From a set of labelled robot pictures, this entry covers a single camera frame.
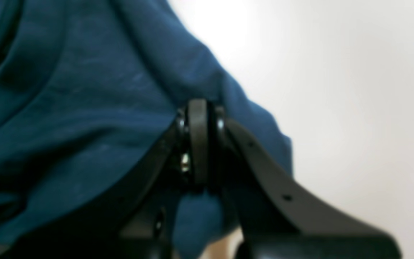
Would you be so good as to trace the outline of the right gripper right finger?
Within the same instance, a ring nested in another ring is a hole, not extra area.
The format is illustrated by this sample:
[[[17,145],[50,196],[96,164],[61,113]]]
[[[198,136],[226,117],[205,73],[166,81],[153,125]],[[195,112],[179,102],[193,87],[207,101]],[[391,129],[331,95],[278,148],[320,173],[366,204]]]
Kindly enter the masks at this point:
[[[246,128],[209,105],[214,183],[243,232],[236,259],[400,259],[392,236],[299,185]]]

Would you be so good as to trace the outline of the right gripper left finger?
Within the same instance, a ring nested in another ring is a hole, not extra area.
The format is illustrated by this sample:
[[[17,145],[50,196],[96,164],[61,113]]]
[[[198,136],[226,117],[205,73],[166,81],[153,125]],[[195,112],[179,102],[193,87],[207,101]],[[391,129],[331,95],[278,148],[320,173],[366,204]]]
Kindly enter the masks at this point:
[[[138,164],[108,190],[23,235],[10,259],[172,259],[182,195],[207,187],[207,101],[190,100]]]

